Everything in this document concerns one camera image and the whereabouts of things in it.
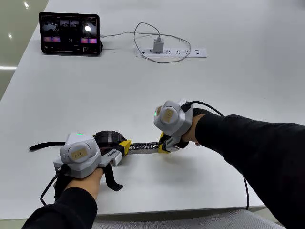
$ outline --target power adapter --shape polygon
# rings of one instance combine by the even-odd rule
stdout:
[[[154,53],[163,53],[164,40],[159,36],[153,40],[153,49]]]

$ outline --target yellow clip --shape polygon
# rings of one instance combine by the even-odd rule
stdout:
[[[120,145],[124,147],[124,154],[125,155],[128,154],[128,150],[129,150],[129,147],[130,147],[131,143],[132,143],[131,140],[123,141],[123,142],[120,143]]]
[[[161,132],[161,136],[160,136],[160,139],[159,139],[159,140],[161,140],[161,138],[162,138],[163,136],[164,136],[164,133]],[[163,149],[162,149],[162,146],[163,146],[163,144],[161,144],[161,145],[159,146],[159,148],[158,148],[158,153],[169,154],[170,152],[168,152],[168,151],[166,151],[166,150],[163,150]]]
[[[161,144],[161,145],[159,146],[159,148],[158,148],[158,153],[161,153],[161,154],[169,154],[170,152],[168,152],[168,151],[166,151],[166,150],[163,150],[163,149],[162,149],[162,146],[163,146],[163,144]]]

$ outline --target white cable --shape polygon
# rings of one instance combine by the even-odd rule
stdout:
[[[141,25],[141,24],[146,24],[146,25],[149,25],[149,26],[153,27],[154,29],[156,29],[156,30],[158,31],[158,33],[137,32],[137,28],[138,28],[139,25]],[[138,44],[137,44],[136,39],[135,39],[135,35],[136,35],[136,34],[158,35],[159,37],[160,37],[160,36],[174,37],[174,38],[176,38],[176,39],[179,39],[179,40],[181,40],[181,41],[187,43],[188,46],[189,46],[190,51],[191,51],[191,49],[192,49],[192,48],[191,48],[191,44],[190,44],[187,40],[182,39],[182,38],[180,38],[180,37],[173,36],[173,35],[160,33],[159,30],[158,30],[156,27],[154,27],[154,26],[151,25],[151,24],[145,23],[145,22],[140,22],[139,24],[137,24],[137,26],[136,26],[135,29],[134,29],[134,32],[129,32],[129,31],[127,31],[127,32],[122,32],[122,33],[118,33],[118,34],[105,35],[105,36],[101,36],[101,37],[120,36],[120,35],[123,35],[123,34],[126,34],[126,33],[133,33],[133,41],[134,41],[134,44],[135,44],[135,46],[137,47],[137,49],[138,49],[139,53],[141,54],[141,56],[142,56],[143,58],[145,58],[145,59],[147,59],[147,60],[150,60],[150,61],[152,61],[152,62],[155,62],[155,63],[175,63],[175,62],[180,62],[180,61],[184,60],[184,59],[191,53],[191,52],[189,52],[188,54],[186,54],[184,57],[182,57],[182,58],[179,59],[179,60],[176,60],[176,61],[165,61],[165,62],[155,61],[155,60],[153,60],[153,59],[151,59],[151,58],[149,58],[149,57],[144,56],[143,53],[141,52],[141,50],[140,50]]]

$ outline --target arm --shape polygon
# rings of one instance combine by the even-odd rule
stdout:
[[[183,136],[220,153],[248,180],[286,227],[303,224],[305,127],[272,124],[237,115],[197,116]]]
[[[72,180],[54,204],[36,210],[23,229],[91,229],[97,213],[102,169],[85,179]]]

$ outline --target beige label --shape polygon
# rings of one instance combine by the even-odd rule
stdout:
[[[159,116],[162,106],[159,106],[157,109],[157,116]]]
[[[162,120],[163,120],[164,122],[169,123],[170,120],[171,120],[172,115],[173,115],[173,110],[171,110],[171,109],[166,109],[166,111],[165,111],[165,113],[164,113],[164,115],[163,115],[163,117],[162,117]]]
[[[76,161],[84,156],[87,156],[87,151],[85,148],[79,149],[71,153],[71,156],[72,156],[72,160]]]

